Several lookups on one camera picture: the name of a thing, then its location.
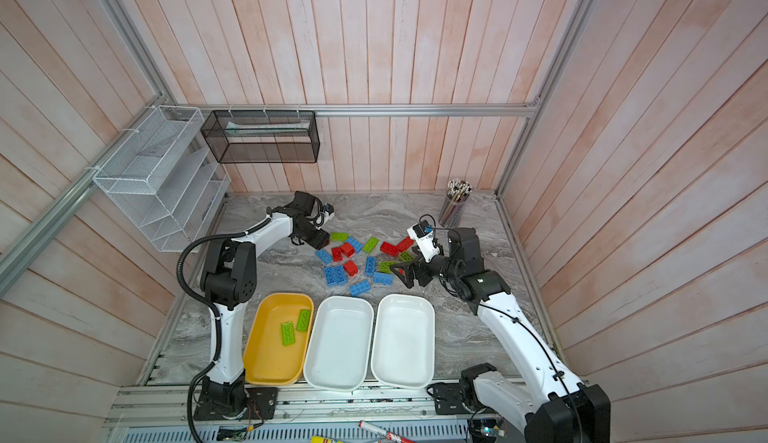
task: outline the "robotic arm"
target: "robotic arm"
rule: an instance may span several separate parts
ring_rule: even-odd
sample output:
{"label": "robotic arm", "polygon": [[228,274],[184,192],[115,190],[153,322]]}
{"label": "robotic arm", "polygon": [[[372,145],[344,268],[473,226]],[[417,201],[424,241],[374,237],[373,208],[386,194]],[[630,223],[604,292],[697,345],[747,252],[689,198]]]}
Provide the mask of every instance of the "robotic arm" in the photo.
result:
{"label": "robotic arm", "polygon": [[598,385],[586,386],[542,343],[501,275],[485,268],[475,229],[448,230],[449,256],[437,243],[436,230],[426,220],[408,228],[417,256],[390,269],[409,288],[437,277],[493,331],[526,383],[523,390],[488,363],[474,366],[462,371],[464,404],[473,411],[493,408],[529,443],[608,443],[608,397]]}
{"label": "robotic arm", "polygon": [[[243,320],[256,290],[256,259],[282,238],[290,238],[294,245],[308,243],[315,249],[329,241],[322,226],[333,217],[333,206],[323,205],[309,193],[297,191],[292,202],[267,208],[266,213],[266,218],[241,233],[197,239],[179,257],[179,284],[189,296],[208,306],[214,329],[210,338],[211,362],[192,379],[187,396],[187,421],[196,441],[200,439],[194,429],[191,397],[198,381],[202,381],[203,388],[194,419],[237,419],[249,405],[242,355]],[[200,276],[203,296],[189,288],[183,269],[189,252],[208,242]]]}

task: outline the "black mesh basket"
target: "black mesh basket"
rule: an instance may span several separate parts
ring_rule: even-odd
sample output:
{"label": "black mesh basket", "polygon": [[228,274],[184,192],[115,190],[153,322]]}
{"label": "black mesh basket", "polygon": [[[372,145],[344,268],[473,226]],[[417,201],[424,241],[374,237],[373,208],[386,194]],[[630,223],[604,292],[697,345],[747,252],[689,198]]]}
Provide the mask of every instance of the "black mesh basket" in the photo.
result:
{"label": "black mesh basket", "polygon": [[216,110],[201,130],[218,162],[317,162],[312,111]]}

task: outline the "blue toy block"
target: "blue toy block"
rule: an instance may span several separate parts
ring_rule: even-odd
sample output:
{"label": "blue toy block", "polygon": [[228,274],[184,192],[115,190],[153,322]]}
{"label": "blue toy block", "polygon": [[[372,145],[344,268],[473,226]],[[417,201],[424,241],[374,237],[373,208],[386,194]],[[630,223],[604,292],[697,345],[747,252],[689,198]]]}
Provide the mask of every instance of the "blue toy block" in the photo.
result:
{"label": "blue toy block", "polygon": [[333,267],[323,268],[322,271],[326,274],[326,283],[328,283],[329,286],[335,285],[336,275],[334,274]]}
{"label": "blue toy block", "polygon": [[366,258],[366,276],[373,276],[376,271],[376,256]]}
{"label": "blue toy block", "polygon": [[333,257],[324,249],[318,249],[315,254],[322,260],[324,265],[330,265],[333,262]]}
{"label": "blue toy block", "polygon": [[353,237],[347,238],[346,242],[352,245],[352,247],[355,249],[355,253],[360,253],[360,250],[362,249],[362,243],[360,243]]}
{"label": "blue toy block", "polygon": [[333,284],[334,285],[346,285],[346,273],[344,267],[341,265],[333,267]]}
{"label": "blue toy block", "polygon": [[386,273],[375,272],[373,273],[373,282],[379,283],[380,285],[391,285],[392,279],[394,277],[395,275],[388,275]]}
{"label": "blue toy block", "polygon": [[371,285],[369,285],[368,282],[365,280],[350,286],[350,292],[352,293],[352,296],[357,296],[360,293],[365,293],[369,291],[371,291]]}

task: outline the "wood plank wall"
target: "wood plank wall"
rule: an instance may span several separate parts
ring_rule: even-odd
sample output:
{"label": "wood plank wall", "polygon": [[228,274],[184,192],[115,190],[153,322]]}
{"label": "wood plank wall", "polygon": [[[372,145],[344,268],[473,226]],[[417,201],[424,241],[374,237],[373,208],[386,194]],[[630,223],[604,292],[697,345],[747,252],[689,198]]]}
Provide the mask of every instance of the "wood plank wall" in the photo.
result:
{"label": "wood plank wall", "polygon": [[504,201],[616,441],[768,438],[768,0],[600,0]]}
{"label": "wood plank wall", "polygon": [[[155,92],[99,0],[0,0],[0,252]],[[4,441],[89,441],[177,284],[97,193],[0,302]]]}
{"label": "wood plank wall", "polygon": [[[188,104],[526,102],[578,0],[123,0]],[[495,188],[518,118],[320,118],[317,164],[229,165],[238,192]]]}

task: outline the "gray marble tabletop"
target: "gray marble tabletop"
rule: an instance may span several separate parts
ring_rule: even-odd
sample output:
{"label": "gray marble tabletop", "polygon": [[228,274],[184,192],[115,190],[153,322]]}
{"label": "gray marble tabletop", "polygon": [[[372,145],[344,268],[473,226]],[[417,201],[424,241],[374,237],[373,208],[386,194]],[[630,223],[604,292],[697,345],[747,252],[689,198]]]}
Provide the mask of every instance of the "gray marble tabletop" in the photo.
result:
{"label": "gray marble tabletop", "polygon": [[[325,226],[327,231],[349,233],[361,243],[375,237],[379,242],[392,244],[406,237],[406,228],[412,226],[422,214],[431,213],[437,217],[444,197],[439,192],[319,193],[317,196],[336,209],[333,220]],[[291,199],[292,195],[279,193],[232,196],[226,200],[217,232],[242,231],[264,218],[267,207],[280,206]],[[460,226],[477,230],[486,268],[494,269],[506,280],[523,312],[541,332],[531,296],[504,233],[494,195],[473,192],[466,202]],[[444,233],[438,234],[438,238],[444,246],[448,246]],[[315,250],[308,245],[293,246],[288,239],[283,239],[259,257],[256,270],[258,283],[246,310],[243,346],[259,303],[265,296],[272,293],[305,293],[317,308],[328,296],[350,295],[349,286],[365,278],[362,268],[369,255],[356,254],[351,260],[361,268],[360,273],[350,278],[347,286],[329,287],[323,275],[323,265],[314,253]],[[371,256],[376,256],[378,261],[392,260],[379,252],[378,246]],[[419,295],[435,307],[435,379],[455,379],[463,369],[485,361],[496,366],[504,375],[519,376],[494,334],[470,312],[466,303],[447,294],[437,280],[425,288],[416,285],[413,289],[406,288],[397,279],[391,286],[371,284],[371,291],[360,297],[370,302],[375,310],[381,298],[391,293]],[[207,309],[187,299],[172,338],[160,351],[148,384],[188,383],[207,364],[209,341]],[[368,378],[373,379],[370,371]]]}

